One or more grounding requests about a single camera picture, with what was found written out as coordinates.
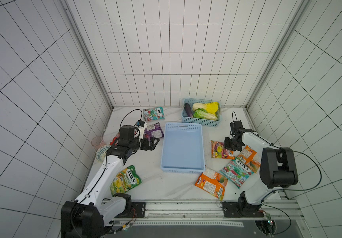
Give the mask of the pink yellow Fox's candy bag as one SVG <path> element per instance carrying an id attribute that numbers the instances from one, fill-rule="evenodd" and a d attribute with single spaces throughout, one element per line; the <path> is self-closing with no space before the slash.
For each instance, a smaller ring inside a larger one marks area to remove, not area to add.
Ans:
<path id="1" fill-rule="evenodd" d="M 224 147 L 222 142 L 211 141 L 211 157 L 216 159 L 235 159 L 234 152 Z"/>

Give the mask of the purple candy bag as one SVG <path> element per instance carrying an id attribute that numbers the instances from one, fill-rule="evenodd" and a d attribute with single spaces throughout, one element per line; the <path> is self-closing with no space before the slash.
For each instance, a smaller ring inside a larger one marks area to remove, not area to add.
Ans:
<path id="1" fill-rule="evenodd" d="M 144 137 L 149 139 L 151 137 L 154 138 L 163 138 L 164 132 L 161 128 L 161 125 L 159 122 L 148 125 L 144 132 Z"/>

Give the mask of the orange candy bag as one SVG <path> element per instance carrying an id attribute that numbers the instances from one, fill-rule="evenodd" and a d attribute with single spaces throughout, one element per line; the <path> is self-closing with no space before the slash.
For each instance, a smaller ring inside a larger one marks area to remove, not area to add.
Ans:
<path id="1" fill-rule="evenodd" d="M 244 163 L 251 171 L 257 173 L 261 166 L 260 155 L 248 145 L 236 157 Z"/>

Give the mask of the large light blue basket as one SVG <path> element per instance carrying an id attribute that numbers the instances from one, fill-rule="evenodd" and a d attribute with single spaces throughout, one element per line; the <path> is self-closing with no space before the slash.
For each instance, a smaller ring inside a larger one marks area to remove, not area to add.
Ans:
<path id="1" fill-rule="evenodd" d="M 161 169 L 172 173 L 202 173 L 206 169 L 202 126 L 167 122 Z"/>

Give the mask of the green Fox's candy bag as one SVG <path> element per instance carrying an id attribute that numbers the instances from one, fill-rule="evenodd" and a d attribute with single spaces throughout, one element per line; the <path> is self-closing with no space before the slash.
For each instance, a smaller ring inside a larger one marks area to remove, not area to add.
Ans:
<path id="1" fill-rule="evenodd" d="M 119 172 L 110 185 L 111 194 L 126 193 L 142 184 L 142 179 L 136 172 L 135 166 L 131 165 Z"/>

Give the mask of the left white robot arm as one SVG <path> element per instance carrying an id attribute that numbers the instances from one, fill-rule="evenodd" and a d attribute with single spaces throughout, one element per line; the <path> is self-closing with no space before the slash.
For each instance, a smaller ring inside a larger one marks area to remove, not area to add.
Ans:
<path id="1" fill-rule="evenodd" d="M 100 238 L 124 230 L 113 229 L 111 221 L 117 216 L 136 215 L 131 205 L 131 197 L 125 193 L 115 193 L 106 198 L 116 175 L 124 168 L 129 157 L 138 150 L 154 150 L 157 138 L 145 138 L 147 124 L 137 121 L 134 126 L 125 125 L 119 129 L 119 137 L 107 149 L 105 159 L 97 174 L 83 192 L 72 201 L 67 201 L 61 209 L 62 238 Z"/>

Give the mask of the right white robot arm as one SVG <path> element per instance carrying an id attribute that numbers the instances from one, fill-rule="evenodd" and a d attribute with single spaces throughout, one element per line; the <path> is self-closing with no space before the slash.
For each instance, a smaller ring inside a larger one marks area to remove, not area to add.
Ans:
<path id="1" fill-rule="evenodd" d="M 246 189 L 236 202 L 223 202 L 224 216 L 229 218 L 262 218 L 262 202 L 270 195 L 298 183 L 294 152 L 277 147 L 252 129 L 236 129 L 230 140 L 239 150 L 249 146 L 260 156 L 260 168 L 250 176 Z"/>

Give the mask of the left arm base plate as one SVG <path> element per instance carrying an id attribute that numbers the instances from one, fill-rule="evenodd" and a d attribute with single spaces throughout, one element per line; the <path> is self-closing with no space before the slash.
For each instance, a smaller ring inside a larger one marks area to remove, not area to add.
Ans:
<path id="1" fill-rule="evenodd" d="M 132 202 L 129 206 L 128 218 L 144 218 L 146 202 Z"/>

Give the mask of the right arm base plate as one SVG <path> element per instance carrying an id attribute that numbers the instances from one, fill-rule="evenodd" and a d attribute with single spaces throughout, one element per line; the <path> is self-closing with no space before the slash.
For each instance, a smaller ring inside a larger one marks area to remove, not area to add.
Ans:
<path id="1" fill-rule="evenodd" d="M 252 205 L 241 202 L 221 201 L 220 207 L 226 218 L 263 218 L 264 213 L 260 205 Z"/>

